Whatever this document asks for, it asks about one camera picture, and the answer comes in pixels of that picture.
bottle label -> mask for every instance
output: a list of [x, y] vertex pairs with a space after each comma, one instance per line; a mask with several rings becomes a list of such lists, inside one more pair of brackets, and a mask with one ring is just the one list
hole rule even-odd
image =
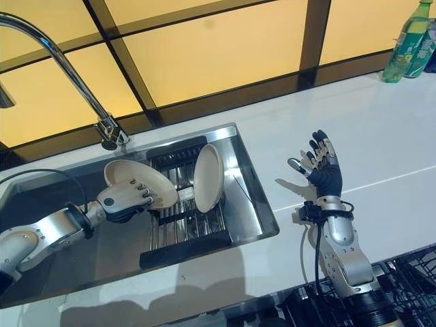
[[394, 52], [398, 56], [397, 58], [402, 59], [403, 62], [409, 63], [418, 49], [423, 35], [422, 33], [401, 32], [394, 49]]
[[436, 50], [436, 20], [432, 22], [429, 29], [424, 34], [421, 44], [412, 58], [409, 68], [404, 76], [414, 78], [418, 77], [429, 62], [433, 51]]

white plate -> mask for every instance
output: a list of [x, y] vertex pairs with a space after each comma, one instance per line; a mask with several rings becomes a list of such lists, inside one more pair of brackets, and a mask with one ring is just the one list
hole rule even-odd
[[104, 179], [108, 186], [135, 180], [150, 190], [151, 208], [168, 208], [178, 200], [174, 185], [156, 169], [132, 160], [114, 160], [104, 168]]
[[193, 194], [198, 210], [207, 213], [219, 201], [224, 186], [224, 165], [217, 148], [203, 146], [193, 173]]

black glove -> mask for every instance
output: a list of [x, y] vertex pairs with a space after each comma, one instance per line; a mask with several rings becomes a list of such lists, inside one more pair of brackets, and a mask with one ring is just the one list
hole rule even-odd
[[287, 163], [306, 176], [315, 186], [319, 198], [322, 196], [337, 196], [340, 198], [342, 175], [333, 145], [327, 135], [320, 129], [313, 132], [312, 136], [316, 142], [310, 140], [309, 144], [315, 155], [310, 151], [306, 153], [302, 151], [301, 161], [289, 158]]

green bottle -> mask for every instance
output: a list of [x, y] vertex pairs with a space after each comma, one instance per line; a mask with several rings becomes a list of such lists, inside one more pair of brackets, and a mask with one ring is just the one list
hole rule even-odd
[[397, 83], [403, 77], [427, 30], [432, 2], [433, 0], [420, 0], [418, 8], [404, 23], [394, 51], [383, 71], [381, 79], [384, 82]]
[[436, 18], [429, 19], [429, 28], [422, 38], [418, 51], [410, 61], [404, 77], [416, 78], [424, 70], [426, 64], [429, 62], [433, 51], [436, 50]]

yellow window pane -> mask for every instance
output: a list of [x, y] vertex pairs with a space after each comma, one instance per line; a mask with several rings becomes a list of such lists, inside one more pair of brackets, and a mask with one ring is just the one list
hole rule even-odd
[[[102, 106], [114, 116], [141, 111], [106, 45], [67, 54]], [[97, 115], [52, 59], [0, 75], [16, 105], [0, 110], [0, 141], [15, 146], [97, 122]]]
[[298, 71], [307, 1], [246, 7], [125, 37], [157, 106]]
[[[393, 48], [418, 4], [418, 0], [332, 0], [321, 64]], [[436, 16], [434, 4], [430, 16]]]
[[216, 0], [106, 0], [106, 5], [115, 23], [121, 25], [215, 1]]
[[[0, 0], [0, 11], [28, 20], [56, 43], [97, 32], [82, 1]], [[40, 48], [29, 36], [9, 27], [0, 27], [0, 61]]]

